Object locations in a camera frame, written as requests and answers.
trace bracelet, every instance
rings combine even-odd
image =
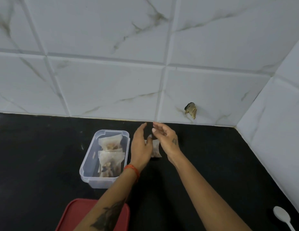
[[[136,182],[138,182],[138,180],[140,178],[139,170],[137,170],[136,167],[134,167],[132,164],[128,164],[124,167],[124,169],[127,169],[127,168],[132,168],[135,171],[135,173],[136,173]]]

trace person's right arm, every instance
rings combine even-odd
[[[169,161],[175,166],[182,183],[207,231],[251,231],[220,195],[184,156],[171,128],[154,122],[153,134],[159,139]]]

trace clear plastic container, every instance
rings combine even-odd
[[[118,177],[99,177],[99,159],[98,151],[101,151],[101,146],[98,144],[99,138],[110,137],[114,135],[123,135],[121,145],[123,151],[125,151],[125,159],[122,162],[121,171],[127,164],[128,150],[129,150],[129,133],[127,131],[115,131],[115,130],[100,130],[97,131],[92,139],[92,142],[86,152],[84,160],[80,167],[80,176],[82,181],[87,182],[92,188],[107,189]]]

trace wall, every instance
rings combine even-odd
[[[234,126],[298,39],[299,0],[0,0],[0,112]]]
[[[299,41],[237,128],[299,212]]]

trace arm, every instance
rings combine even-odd
[[[160,140],[169,161],[175,166],[207,231],[251,231],[183,155],[175,131],[165,124],[154,122],[153,134]]]
[[[142,124],[135,132],[131,143],[131,162],[141,172],[150,160],[153,150],[152,136],[144,142],[143,130],[146,123]],[[102,195],[95,206],[77,225],[74,231],[114,229],[124,203],[136,181],[136,173],[133,169],[127,168],[113,185]]]

